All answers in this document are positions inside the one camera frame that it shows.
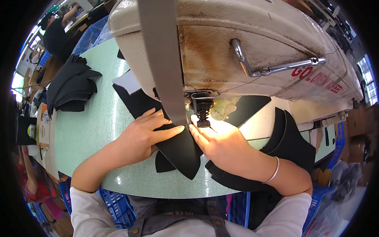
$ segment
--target black shirt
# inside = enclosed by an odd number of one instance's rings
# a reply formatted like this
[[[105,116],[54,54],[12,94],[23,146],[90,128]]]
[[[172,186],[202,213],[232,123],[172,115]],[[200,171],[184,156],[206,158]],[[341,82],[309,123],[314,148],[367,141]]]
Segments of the black shirt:
[[[59,58],[63,63],[71,55],[75,45],[72,46],[62,27],[63,17],[55,19],[46,29],[44,35],[44,46],[54,57]]]

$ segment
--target black cap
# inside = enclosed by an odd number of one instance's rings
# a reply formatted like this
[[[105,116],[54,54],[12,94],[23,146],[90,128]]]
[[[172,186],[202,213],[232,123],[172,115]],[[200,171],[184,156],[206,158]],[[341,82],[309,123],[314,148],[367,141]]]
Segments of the black cap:
[[[197,127],[210,127],[210,126],[211,126],[211,122],[209,122],[208,120],[197,122]]]
[[[51,18],[52,15],[52,13],[46,13],[46,15],[42,18],[41,22],[38,24],[38,26],[40,26],[42,30],[46,30],[47,21]]]

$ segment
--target worker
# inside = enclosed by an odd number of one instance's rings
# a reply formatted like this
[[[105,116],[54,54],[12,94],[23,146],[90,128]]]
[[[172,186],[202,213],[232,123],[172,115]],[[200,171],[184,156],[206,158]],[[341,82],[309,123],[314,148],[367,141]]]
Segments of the worker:
[[[51,197],[47,186],[37,177],[33,165],[28,155],[26,146],[19,149],[19,164],[17,169],[21,178],[21,185],[24,197],[32,202],[40,203]]]
[[[265,182],[285,196],[254,231],[225,220],[216,198],[155,199],[129,196],[137,219],[128,236],[281,236],[302,235],[311,203],[312,181],[307,171],[291,161],[271,157],[252,148],[238,128],[209,118],[211,127],[198,128],[196,116],[189,130],[206,157],[231,174]],[[105,175],[141,162],[185,127],[154,131],[170,121],[162,110],[138,117],[114,141],[80,164],[71,180],[71,222],[74,236],[127,236],[116,229],[104,201],[95,192]]]
[[[70,57],[81,36],[81,34],[77,34],[74,38],[69,39],[62,26],[67,19],[76,13],[77,8],[78,6],[74,5],[69,12],[58,19],[55,19],[52,13],[47,13],[38,24],[42,30],[46,30],[43,38],[45,48],[50,54],[62,61],[62,63],[65,63],[68,57]]]

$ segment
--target silver bangle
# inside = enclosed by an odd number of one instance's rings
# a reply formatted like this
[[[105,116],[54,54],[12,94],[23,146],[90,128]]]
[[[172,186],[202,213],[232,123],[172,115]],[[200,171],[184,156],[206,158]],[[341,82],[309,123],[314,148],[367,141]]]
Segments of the silver bangle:
[[[269,180],[267,180],[266,182],[262,182],[263,184],[267,184],[267,183],[271,182],[275,178],[276,174],[278,173],[280,161],[279,161],[279,158],[277,156],[274,156],[274,157],[278,161],[278,166],[276,167],[276,171],[275,171],[274,175]]]

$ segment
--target grey apron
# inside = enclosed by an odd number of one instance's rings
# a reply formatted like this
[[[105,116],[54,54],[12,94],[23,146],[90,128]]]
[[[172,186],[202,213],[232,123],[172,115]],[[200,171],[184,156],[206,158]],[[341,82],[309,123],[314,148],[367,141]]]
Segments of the grey apron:
[[[161,201],[139,214],[128,234],[130,237],[145,236],[176,222],[196,219],[211,224],[216,237],[230,237],[225,226],[225,216],[221,213],[216,198]]]

